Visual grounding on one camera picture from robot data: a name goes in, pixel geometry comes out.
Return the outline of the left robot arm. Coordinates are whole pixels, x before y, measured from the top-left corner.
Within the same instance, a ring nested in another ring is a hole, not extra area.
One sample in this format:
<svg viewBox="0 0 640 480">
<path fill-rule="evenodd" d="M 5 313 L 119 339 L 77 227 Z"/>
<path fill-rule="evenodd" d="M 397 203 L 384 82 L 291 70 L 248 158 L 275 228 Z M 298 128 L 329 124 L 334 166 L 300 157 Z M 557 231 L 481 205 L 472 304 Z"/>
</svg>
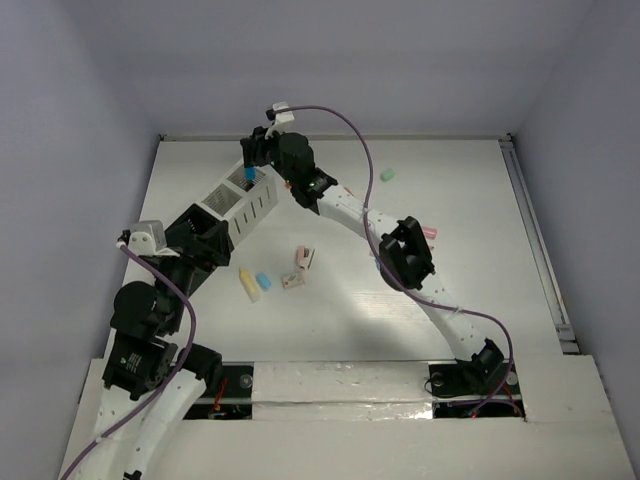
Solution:
<svg viewBox="0 0 640 480">
<path fill-rule="evenodd" d="M 116 293 L 92 440 L 64 479 L 152 478 L 187 411 L 222 379 L 221 355 L 194 342 L 189 298 L 198 275 L 230 263 L 227 221 L 193 206 L 169 228 L 158 220 L 131 225 L 117 246 L 153 279 Z"/>
</svg>

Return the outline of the pink mini stapler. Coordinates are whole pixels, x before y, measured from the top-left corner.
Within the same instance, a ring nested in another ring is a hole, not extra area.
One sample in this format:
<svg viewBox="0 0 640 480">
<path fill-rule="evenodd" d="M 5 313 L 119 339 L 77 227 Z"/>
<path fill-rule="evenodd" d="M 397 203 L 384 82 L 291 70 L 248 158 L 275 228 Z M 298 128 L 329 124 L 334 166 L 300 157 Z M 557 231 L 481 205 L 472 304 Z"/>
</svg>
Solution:
<svg viewBox="0 0 640 480">
<path fill-rule="evenodd" d="M 314 255 L 315 249 L 313 247 L 300 245 L 296 253 L 297 266 L 303 271 L 308 271 L 312 265 Z"/>
</svg>

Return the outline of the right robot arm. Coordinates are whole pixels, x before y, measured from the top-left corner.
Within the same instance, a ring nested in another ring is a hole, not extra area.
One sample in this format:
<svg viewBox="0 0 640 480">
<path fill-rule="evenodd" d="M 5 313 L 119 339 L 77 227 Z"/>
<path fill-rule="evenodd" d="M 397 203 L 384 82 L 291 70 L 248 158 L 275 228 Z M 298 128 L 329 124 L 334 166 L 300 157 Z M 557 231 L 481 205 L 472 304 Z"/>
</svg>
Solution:
<svg viewBox="0 0 640 480">
<path fill-rule="evenodd" d="M 367 241 L 384 281 L 412 298 L 449 344 L 467 395 L 495 392 L 504 354 L 475 328 L 470 312 L 454 305 L 436 276 L 417 219 L 394 219 L 358 200 L 316 165 L 309 140 L 299 133 L 268 135 L 266 128 L 257 127 L 240 145 L 246 167 L 272 167 L 301 207 Z"/>
</svg>

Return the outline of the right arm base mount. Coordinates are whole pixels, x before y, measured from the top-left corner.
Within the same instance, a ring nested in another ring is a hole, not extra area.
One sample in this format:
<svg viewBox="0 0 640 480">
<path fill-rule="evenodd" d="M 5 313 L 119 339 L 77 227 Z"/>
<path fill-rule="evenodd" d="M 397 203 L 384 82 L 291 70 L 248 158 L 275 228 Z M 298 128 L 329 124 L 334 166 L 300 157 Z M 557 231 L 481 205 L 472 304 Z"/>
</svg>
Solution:
<svg viewBox="0 0 640 480">
<path fill-rule="evenodd" d="M 432 363 L 423 388 L 431 396 L 435 419 L 526 417 L 515 366 L 505 361 L 488 386 L 472 387 L 461 365 Z"/>
</svg>

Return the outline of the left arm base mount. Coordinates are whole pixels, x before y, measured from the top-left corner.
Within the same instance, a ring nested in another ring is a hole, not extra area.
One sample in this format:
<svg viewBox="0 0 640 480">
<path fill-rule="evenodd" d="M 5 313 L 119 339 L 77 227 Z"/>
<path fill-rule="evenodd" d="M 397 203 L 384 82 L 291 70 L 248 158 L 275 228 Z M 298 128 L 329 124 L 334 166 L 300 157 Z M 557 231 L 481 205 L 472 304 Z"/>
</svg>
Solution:
<svg viewBox="0 0 640 480">
<path fill-rule="evenodd" d="M 253 363 L 223 366 L 220 386 L 205 393 L 189 408 L 185 420 L 250 420 L 253 401 Z"/>
</svg>

